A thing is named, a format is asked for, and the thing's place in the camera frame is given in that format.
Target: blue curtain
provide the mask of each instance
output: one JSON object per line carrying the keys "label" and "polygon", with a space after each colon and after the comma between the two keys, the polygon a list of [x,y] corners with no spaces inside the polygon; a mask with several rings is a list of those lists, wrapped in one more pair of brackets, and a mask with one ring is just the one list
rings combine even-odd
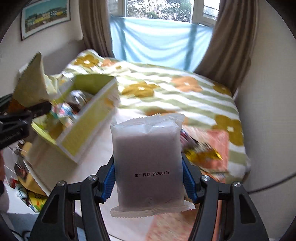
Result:
{"label": "blue curtain", "polygon": [[213,31],[199,24],[115,16],[110,27],[117,59],[188,71],[200,63]]}

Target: yellow flower pattern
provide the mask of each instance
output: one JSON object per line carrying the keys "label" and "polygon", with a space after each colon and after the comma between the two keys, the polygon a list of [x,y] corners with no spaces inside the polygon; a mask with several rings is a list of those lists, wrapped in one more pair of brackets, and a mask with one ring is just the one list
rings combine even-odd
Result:
{"label": "yellow flower pattern", "polygon": [[216,115],[216,125],[212,129],[225,130],[229,133],[229,141],[237,146],[244,145],[242,125],[239,120],[232,120],[224,115]]}
{"label": "yellow flower pattern", "polygon": [[112,62],[110,59],[106,58],[103,60],[101,67],[109,67],[114,64],[116,64],[116,62]]}
{"label": "yellow flower pattern", "polygon": [[132,84],[128,87],[124,88],[124,90],[121,92],[122,95],[134,95],[139,98],[143,97],[151,97],[154,94],[154,90],[156,87],[158,87],[155,84],[147,84],[145,81],[140,82],[138,84]]}
{"label": "yellow flower pattern", "polygon": [[225,95],[229,95],[231,96],[231,92],[228,88],[226,88],[224,85],[222,84],[218,84],[216,82],[213,83],[213,89],[221,94],[225,94]]}
{"label": "yellow flower pattern", "polygon": [[78,57],[75,60],[74,65],[82,65],[83,67],[91,68],[98,65],[99,62],[100,61],[94,56],[92,56],[91,54],[87,54],[85,56]]}
{"label": "yellow flower pattern", "polygon": [[183,92],[200,92],[202,88],[198,84],[197,80],[193,77],[184,76],[179,78],[172,79],[172,83],[175,84],[175,87]]}

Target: snack bag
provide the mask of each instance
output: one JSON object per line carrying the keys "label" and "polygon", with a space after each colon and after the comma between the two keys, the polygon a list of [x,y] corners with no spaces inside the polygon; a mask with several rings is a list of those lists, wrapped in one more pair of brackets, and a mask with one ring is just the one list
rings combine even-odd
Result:
{"label": "snack bag", "polygon": [[136,218],[191,209],[183,192],[184,117],[173,113],[111,124],[119,204],[111,216]]}
{"label": "snack bag", "polygon": [[55,79],[44,74],[41,53],[37,53],[21,74],[8,107],[15,113],[33,105],[50,100],[57,94]]}
{"label": "snack bag", "polygon": [[45,202],[47,201],[48,197],[42,196],[40,194],[34,192],[28,192],[29,195],[29,204],[34,207],[35,212],[40,212],[43,208]]}

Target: painting of building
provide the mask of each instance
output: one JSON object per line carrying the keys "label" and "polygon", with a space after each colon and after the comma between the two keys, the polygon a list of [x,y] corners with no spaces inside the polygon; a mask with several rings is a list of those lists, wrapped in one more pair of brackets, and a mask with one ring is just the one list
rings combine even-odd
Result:
{"label": "painting of building", "polygon": [[22,11],[22,40],[52,25],[70,20],[70,0],[42,0]]}

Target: white plastic wrapper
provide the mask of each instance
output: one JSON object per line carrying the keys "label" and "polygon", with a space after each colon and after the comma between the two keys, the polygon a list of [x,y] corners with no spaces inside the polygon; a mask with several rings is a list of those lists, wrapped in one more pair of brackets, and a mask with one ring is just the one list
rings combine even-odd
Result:
{"label": "white plastic wrapper", "polygon": [[118,206],[112,217],[136,218],[192,209],[184,202],[180,130],[174,113],[111,124]]}

